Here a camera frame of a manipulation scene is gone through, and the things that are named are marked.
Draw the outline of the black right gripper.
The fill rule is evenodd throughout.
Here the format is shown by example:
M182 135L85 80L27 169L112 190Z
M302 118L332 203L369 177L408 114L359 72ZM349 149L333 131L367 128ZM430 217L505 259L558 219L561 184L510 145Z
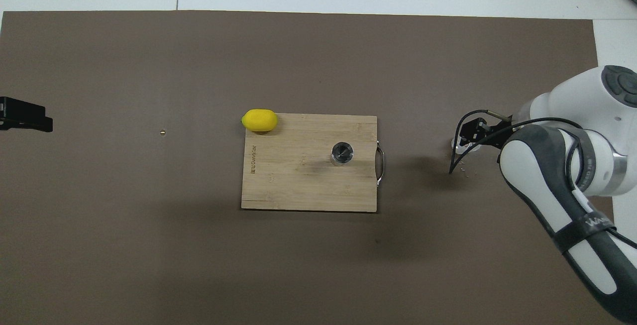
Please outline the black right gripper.
M477 152L481 147L494 147L501 150L507 140L512 136L511 121L501 121L492 128L483 118L472 119L462 124L458 133L457 144L473 147L470 152Z

